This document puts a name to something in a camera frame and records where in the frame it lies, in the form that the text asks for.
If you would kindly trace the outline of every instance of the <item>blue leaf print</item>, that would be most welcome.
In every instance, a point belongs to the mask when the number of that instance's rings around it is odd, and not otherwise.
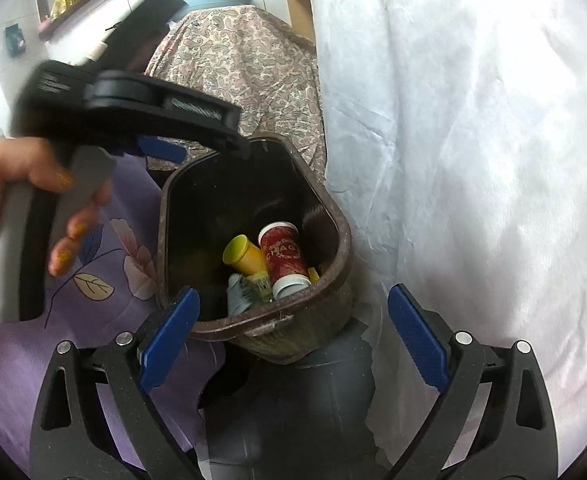
[[[80,250],[80,254],[78,255],[82,265],[86,265],[96,257],[97,251],[100,250],[100,244],[102,243],[103,229],[104,225],[98,224],[94,229],[91,229],[91,231],[84,235],[82,248]]]

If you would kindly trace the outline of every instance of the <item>gray handle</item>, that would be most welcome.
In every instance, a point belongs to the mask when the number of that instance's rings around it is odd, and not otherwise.
[[[0,215],[0,323],[43,313],[51,249],[114,168],[115,158],[102,148],[78,146],[68,166],[75,184],[67,192],[49,193],[29,182],[8,187]]]

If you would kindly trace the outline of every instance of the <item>fingernail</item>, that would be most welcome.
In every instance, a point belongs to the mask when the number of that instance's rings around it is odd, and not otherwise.
[[[67,170],[58,171],[58,181],[64,189],[73,186],[73,177]]]
[[[76,230],[73,231],[73,236],[71,238],[73,238],[74,240],[77,240],[78,238],[80,238],[84,233],[86,233],[86,230],[88,229],[86,224],[78,224],[76,227]]]
[[[57,260],[60,266],[63,267],[70,262],[71,258],[71,251],[69,251],[68,249],[63,249],[58,253]]]

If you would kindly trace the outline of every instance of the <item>purple fabric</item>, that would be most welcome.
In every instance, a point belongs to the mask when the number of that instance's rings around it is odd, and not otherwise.
[[[160,189],[140,161],[119,157],[112,203],[101,211],[100,226],[85,237],[73,270],[48,280],[44,316],[0,324],[0,445],[25,472],[35,404],[57,343],[103,345],[137,329],[156,308],[151,255],[156,254],[159,212]],[[151,398],[178,443],[189,449],[202,427],[198,398],[222,365],[224,348],[193,340],[185,348]],[[100,388],[100,398],[122,458],[142,467],[108,388]]]

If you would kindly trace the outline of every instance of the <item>white fabric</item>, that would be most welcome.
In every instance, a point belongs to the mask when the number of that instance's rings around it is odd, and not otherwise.
[[[454,330],[531,342],[563,471],[587,444],[587,0],[312,2],[376,443],[395,462],[436,397],[386,312],[404,282]]]

